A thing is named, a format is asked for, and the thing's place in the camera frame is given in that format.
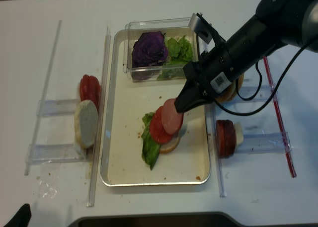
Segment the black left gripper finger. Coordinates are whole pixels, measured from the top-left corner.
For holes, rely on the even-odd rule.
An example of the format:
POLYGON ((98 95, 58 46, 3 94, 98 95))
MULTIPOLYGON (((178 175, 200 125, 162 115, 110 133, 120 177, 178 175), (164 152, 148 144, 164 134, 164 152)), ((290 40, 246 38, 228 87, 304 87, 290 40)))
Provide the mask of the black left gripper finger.
POLYGON ((4 227, 28 227, 31 220, 30 205, 25 203, 4 227))

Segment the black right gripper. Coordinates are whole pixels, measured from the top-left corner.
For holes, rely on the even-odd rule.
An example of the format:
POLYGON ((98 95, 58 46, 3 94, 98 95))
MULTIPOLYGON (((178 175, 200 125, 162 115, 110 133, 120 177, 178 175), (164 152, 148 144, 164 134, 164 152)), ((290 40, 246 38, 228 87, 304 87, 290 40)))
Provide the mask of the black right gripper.
POLYGON ((184 68, 186 82, 174 104, 178 113, 184 113, 198 106, 215 102, 220 92, 211 81, 221 72, 222 50, 198 53, 198 61, 187 63, 184 68))

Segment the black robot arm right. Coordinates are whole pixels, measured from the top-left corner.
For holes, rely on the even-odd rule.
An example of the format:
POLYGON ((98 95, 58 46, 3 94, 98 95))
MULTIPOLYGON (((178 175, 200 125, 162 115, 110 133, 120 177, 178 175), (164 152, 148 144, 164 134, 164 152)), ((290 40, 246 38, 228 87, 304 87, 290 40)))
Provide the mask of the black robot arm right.
POLYGON ((240 75, 286 45, 316 52, 318 0, 261 0, 255 15, 228 40, 198 13, 189 27, 215 46, 184 66, 186 83, 174 103, 179 113, 214 102, 240 75))

